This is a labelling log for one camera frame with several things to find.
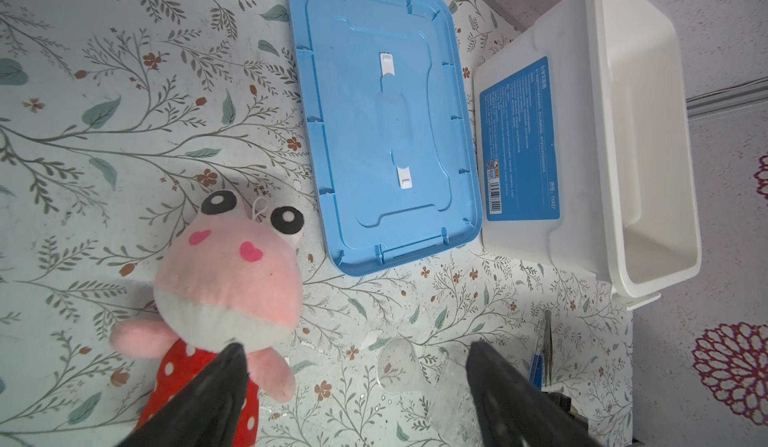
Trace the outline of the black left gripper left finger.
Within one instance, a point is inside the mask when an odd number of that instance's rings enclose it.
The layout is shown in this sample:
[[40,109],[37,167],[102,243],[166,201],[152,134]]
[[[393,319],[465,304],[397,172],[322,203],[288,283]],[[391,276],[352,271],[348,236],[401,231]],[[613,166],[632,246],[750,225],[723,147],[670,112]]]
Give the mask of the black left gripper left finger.
[[243,347],[231,344],[120,444],[232,446],[248,381]]

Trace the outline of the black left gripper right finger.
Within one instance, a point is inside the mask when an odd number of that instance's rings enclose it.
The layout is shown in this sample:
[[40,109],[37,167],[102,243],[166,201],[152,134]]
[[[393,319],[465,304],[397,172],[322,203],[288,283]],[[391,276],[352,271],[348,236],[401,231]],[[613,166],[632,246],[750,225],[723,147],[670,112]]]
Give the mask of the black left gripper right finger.
[[468,385],[485,446],[596,446],[570,397],[538,390],[486,342],[471,344]]

